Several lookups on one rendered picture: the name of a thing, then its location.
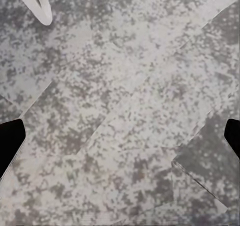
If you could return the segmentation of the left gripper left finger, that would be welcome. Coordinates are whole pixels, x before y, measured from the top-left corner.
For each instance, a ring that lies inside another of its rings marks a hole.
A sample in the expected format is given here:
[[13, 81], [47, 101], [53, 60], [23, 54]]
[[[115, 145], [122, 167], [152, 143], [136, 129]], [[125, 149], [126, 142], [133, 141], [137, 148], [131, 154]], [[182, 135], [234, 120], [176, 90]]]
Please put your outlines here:
[[25, 138], [21, 119], [0, 124], [0, 179]]

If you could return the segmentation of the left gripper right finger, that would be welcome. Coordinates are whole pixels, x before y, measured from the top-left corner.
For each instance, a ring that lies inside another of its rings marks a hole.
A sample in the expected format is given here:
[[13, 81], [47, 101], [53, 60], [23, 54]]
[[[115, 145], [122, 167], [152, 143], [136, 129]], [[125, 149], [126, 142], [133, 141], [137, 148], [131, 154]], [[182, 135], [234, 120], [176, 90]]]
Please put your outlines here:
[[228, 119], [224, 136], [240, 159], [240, 121]]

